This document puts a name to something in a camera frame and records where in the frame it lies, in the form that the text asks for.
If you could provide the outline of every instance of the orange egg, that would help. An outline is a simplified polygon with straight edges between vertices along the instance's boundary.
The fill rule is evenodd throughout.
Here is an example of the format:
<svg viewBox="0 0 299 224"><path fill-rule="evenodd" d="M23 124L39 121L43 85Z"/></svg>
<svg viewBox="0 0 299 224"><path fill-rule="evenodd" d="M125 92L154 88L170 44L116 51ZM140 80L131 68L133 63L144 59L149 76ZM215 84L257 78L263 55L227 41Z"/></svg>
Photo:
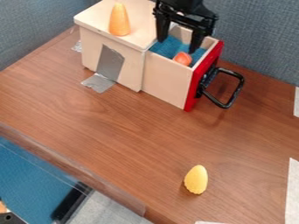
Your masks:
<svg viewBox="0 0 299 224"><path fill-rule="evenodd" d="M122 3L115 3L112 9L109 32L115 36L126 36L131 32L128 13Z"/></svg>
<svg viewBox="0 0 299 224"><path fill-rule="evenodd" d="M173 60L187 67L192 63L192 57L186 52L179 52Z"/></svg>

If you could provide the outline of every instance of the egg-shaped object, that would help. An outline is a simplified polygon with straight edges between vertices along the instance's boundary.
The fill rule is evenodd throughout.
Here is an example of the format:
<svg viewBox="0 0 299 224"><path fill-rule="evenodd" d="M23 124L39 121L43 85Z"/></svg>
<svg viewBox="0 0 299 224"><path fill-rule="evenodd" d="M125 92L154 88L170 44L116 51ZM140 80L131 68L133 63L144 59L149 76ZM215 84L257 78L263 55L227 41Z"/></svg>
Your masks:
<svg viewBox="0 0 299 224"><path fill-rule="evenodd" d="M207 184L208 174L203 165L194 166L184 177L184 185L191 193L203 193Z"/></svg>
<svg viewBox="0 0 299 224"><path fill-rule="evenodd" d="M115 3L112 9L109 32L115 36L126 36L131 32L128 13L123 3Z"/></svg>
<svg viewBox="0 0 299 224"><path fill-rule="evenodd" d="M179 52L173 60L187 67L192 63L192 57L186 52Z"/></svg>

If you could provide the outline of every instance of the box opening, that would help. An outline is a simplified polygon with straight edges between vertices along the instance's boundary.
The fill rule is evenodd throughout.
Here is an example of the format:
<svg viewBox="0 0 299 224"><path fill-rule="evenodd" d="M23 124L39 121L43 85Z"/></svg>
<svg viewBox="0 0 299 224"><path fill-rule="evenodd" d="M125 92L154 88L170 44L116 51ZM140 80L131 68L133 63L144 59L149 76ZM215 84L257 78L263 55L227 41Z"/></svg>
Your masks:
<svg viewBox="0 0 299 224"><path fill-rule="evenodd" d="M149 50L169 60L172 60L180 52L188 53L189 45L185 44L179 38L169 35L163 43L156 42ZM189 65L189 67L193 67L205 54L205 52L206 49L200 47L195 53L191 54L192 63Z"/></svg>

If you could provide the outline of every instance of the wooden table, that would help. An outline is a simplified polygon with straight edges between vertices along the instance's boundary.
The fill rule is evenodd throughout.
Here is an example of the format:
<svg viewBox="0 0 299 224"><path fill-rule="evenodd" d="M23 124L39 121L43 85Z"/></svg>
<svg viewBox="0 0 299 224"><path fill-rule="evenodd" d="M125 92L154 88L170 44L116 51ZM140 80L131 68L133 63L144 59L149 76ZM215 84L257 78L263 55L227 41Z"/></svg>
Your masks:
<svg viewBox="0 0 299 224"><path fill-rule="evenodd" d="M66 31L1 72L0 120L38 142L20 137L27 150L96 189L99 177L118 186L155 223L284 222L289 158L299 159L294 87L221 62L247 79L229 110L203 98L187 113L120 85L97 94L80 84L92 73L71 50L78 39ZM234 89L217 83L222 99ZM210 177L200 196L182 185L197 164Z"/></svg>

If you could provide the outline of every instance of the yellow egg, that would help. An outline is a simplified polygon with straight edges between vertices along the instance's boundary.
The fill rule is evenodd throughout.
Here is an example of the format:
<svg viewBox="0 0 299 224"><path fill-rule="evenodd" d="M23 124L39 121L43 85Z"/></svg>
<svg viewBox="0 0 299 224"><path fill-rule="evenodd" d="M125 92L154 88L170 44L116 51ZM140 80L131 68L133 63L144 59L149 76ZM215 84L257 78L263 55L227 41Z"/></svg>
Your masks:
<svg viewBox="0 0 299 224"><path fill-rule="evenodd" d="M194 166L184 177L184 185L191 193L203 193L207 187L207 183L207 171L202 165Z"/></svg>

